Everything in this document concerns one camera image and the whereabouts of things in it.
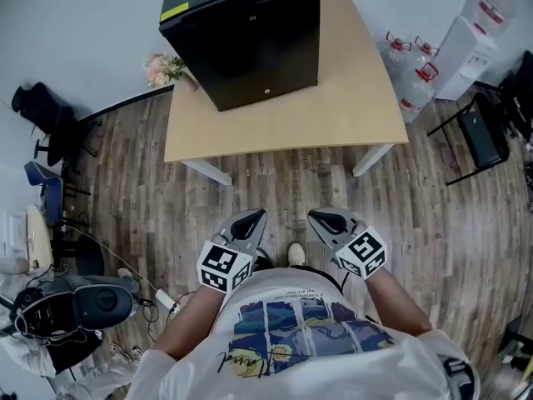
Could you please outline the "white power strip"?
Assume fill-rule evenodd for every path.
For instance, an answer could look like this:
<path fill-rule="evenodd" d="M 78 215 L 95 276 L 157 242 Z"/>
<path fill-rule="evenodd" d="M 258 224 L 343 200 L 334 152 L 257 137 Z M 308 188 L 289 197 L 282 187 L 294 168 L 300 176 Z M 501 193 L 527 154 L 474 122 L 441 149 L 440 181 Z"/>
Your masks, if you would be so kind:
<path fill-rule="evenodd" d="M 176 313 L 179 310 L 177 300 L 174 300 L 165 290 L 158 289 L 156 292 L 156 300 L 163 305 L 170 313 Z"/>

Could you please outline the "person's left forearm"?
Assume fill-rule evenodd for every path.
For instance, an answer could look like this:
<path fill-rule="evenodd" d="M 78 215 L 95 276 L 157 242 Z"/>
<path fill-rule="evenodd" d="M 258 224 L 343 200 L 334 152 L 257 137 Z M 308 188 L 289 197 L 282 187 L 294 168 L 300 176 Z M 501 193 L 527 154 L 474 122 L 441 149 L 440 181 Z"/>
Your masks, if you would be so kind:
<path fill-rule="evenodd" d="M 157 338 L 153 348 L 181 360 L 210 333 L 226 294 L 200 286 Z"/>

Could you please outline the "black office chair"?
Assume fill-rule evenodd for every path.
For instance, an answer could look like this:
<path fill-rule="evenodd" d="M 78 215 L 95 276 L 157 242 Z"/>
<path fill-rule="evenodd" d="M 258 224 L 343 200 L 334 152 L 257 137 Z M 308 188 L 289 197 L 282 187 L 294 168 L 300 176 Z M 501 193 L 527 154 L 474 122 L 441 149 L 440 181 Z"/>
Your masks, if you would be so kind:
<path fill-rule="evenodd" d="M 28 90 L 18 87 L 12 98 L 12 109 L 48 137 L 47 145 L 36 141 L 33 157 L 45 152 L 49 167 L 63 160 L 72 173 L 79 175 L 77 160 L 80 151 L 84 150 L 93 158 L 97 156 L 97 152 L 91 150 L 85 141 L 92 128 L 100 127 L 102 122 L 77 120 L 72 107 L 60 105 L 42 82 L 37 82 Z"/>
<path fill-rule="evenodd" d="M 525 51 L 518 71 L 509 71 L 500 89 L 507 118 L 529 142 L 533 136 L 533 53 Z"/>

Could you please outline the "person's right white shoe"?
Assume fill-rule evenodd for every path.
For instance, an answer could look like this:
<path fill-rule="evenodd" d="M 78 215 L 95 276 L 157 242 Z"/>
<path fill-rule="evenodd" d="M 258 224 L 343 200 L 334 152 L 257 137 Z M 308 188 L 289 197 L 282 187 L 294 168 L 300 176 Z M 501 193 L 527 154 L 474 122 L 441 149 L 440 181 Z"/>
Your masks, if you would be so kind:
<path fill-rule="evenodd" d="M 303 266 L 306 263 L 306 254 L 301 244 L 292 243 L 287 250 L 288 265 L 290 267 Z"/>

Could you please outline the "clear water jug red cap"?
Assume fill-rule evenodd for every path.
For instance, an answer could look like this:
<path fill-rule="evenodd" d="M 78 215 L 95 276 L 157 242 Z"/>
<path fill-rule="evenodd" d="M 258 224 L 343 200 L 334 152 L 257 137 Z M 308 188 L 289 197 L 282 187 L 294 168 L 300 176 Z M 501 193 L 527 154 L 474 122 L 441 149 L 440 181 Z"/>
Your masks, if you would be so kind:
<path fill-rule="evenodd" d="M 404 123 L 413 122 L 436 94 L 433 80 L 439 74 L 432 62 L 420 68 L 408 68 L 402 74 L 397 90 Z"/>
<path fill-rule="evenodd" d="M 390 78 L 400 75 L 407 67 L 412 43 L 405 42 L 388 32 L 385 39 L 377 44 L 378 52 Z"/>
<path fill-rule="evenodd" d="M 438 47 L 432 47 L 428 42 L 422 40 L 419 36 L 416 37 L 413 53 L 416 65 L 424 66 L 426 63 L 432 63 L 438 53 Z"/>

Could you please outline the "white water dispenser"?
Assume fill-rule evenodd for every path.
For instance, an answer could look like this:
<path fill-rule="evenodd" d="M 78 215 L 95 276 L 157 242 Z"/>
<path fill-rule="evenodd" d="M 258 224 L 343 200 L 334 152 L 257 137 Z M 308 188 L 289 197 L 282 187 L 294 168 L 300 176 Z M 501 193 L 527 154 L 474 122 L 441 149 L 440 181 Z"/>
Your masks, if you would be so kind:
<path fill-rule="evenodd" d="M 456 101 L 499 56 L 494 41 L 457 16 L 446 33 L 434 65 L 435 98 Z"/>

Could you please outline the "blue chair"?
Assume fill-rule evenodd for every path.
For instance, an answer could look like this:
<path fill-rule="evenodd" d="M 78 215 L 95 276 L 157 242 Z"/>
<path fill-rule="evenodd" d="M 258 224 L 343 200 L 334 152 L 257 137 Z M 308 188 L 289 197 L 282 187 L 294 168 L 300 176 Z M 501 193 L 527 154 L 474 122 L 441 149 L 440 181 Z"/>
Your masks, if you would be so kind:
<path fill-rule="evenodd" d="M 35 161 L 24 165 L 27 180 L 31 186 L 41 187 L 42 215 L 48 226 L 62 222 L 63 181 L 56 173 Z"/>

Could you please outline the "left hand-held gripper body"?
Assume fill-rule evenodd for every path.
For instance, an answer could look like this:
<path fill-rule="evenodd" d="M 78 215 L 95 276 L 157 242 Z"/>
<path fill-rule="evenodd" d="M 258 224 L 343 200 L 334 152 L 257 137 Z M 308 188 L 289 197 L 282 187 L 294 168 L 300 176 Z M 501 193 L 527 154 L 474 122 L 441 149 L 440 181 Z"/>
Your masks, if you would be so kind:
<path fill-rule="evenodd" d="M 253 246 L 249 241 L 218 244 L 205 241 L 197 260 L 199 283 L 229 294 L 251 276 Z"/>

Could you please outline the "light wooden table white legs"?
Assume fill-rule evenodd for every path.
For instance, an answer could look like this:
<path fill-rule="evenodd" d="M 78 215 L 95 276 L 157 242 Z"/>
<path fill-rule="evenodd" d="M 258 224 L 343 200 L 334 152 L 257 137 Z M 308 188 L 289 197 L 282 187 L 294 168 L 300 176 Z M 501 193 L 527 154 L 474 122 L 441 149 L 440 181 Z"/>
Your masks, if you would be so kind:
<path fill-rule="evenodd" d="M 367 146 L 362 176 L 397 144 L 405 124 L 371 34 L 352 0 L 321 0 L 318 84 L 219 112 L 202 88 L 172 93 L 164 160 L 224 186 L 232 178 L 208 158 L 297 148 Z"/>

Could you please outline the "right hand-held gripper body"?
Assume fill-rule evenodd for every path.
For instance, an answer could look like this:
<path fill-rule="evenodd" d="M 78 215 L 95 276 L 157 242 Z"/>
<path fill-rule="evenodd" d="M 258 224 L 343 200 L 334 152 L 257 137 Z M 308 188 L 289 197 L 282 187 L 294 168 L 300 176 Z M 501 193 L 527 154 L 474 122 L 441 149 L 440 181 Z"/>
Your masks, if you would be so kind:
<path fill-rule="evenodd" d="M 349 236 L 335 259 L 341 269 L 366 280 L 387 263 L 386 243 L 374 227 L 367 227 Z"/>

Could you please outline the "white printed t-shirt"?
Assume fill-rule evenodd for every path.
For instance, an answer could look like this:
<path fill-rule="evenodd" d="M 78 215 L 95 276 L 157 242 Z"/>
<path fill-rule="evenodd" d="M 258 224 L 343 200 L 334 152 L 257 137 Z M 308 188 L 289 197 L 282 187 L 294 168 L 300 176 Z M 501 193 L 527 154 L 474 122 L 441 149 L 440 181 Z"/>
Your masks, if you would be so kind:
<path fill-rule="evenodd" d="M 146 351 L 126 400 L 479 400 L 480 378 L 441 330 L 414 337 L 361 317 L 325 276 L 253 273 L 181 360 Z"/>

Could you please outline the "large water bottle red label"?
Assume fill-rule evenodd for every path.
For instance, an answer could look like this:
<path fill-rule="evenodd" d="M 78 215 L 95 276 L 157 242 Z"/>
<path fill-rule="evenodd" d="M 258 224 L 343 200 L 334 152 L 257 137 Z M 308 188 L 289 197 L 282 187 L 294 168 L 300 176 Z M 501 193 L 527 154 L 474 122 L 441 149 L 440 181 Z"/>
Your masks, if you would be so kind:
<path fill-rule="evenodd" d="M 467 0 L 463 16 L 485 35 L 499 37 L 516 16 L 513 0 Z"/>

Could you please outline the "black folding chair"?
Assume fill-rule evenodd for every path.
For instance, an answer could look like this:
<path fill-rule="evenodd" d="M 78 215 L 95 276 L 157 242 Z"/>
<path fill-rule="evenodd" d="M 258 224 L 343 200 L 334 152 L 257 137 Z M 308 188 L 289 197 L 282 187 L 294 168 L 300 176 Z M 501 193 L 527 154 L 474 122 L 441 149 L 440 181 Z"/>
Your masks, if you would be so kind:
<path fill-rule="evenodd" d="M 452 157 L 455 163 L 458 163 L 445 130 L 446 126 L 453 122 L 457 122 L 461 130 L 476 169 L 466 175 L 460 175 L 454 180 L 447 181 L 447 187 L 474 177 L 508 160 L 511 151 L 501 124 L 498 107 L 484 93 L 476 92 L 471 101 L 459 112 L 426 134 L 427 137 L 430 137 L 438 131 L 442 131 Z"/>

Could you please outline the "pink flower bouquet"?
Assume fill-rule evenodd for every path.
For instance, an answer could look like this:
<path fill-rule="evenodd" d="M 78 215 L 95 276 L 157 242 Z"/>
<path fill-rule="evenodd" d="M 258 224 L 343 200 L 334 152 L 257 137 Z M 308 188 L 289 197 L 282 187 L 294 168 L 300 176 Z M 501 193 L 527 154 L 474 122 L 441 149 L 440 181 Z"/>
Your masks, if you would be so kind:
<path fill-rule="evenodd" d="M 152 53 L 143 63 L 147 83 L 151 88 L 165 87 L 182 76 L 186 64 L 177 56 Z"/>

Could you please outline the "beige wooden side table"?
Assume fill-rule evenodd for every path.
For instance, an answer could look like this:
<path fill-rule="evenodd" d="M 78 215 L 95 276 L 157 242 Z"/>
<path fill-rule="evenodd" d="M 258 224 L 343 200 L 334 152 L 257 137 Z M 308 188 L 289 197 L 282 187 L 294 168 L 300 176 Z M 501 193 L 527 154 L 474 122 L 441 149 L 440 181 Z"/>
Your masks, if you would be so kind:
<path fill-rule="evenodd" d="M 49 231 L 41 211 L 33 204 L 27 206 L 27 254 L 32 264 L 48 269 L 53 256 Z"/>

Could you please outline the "person's right forearm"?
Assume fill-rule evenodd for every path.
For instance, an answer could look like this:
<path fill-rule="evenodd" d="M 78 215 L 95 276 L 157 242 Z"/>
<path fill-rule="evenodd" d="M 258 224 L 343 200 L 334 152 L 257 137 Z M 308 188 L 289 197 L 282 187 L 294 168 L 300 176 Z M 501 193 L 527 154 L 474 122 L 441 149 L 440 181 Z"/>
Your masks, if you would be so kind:
<path fill-rule="evenodd" d="M 414 337 L 432 329 L 427 315 L 385 268 L 376 270 L 365 284 L 384 326 Z"/>

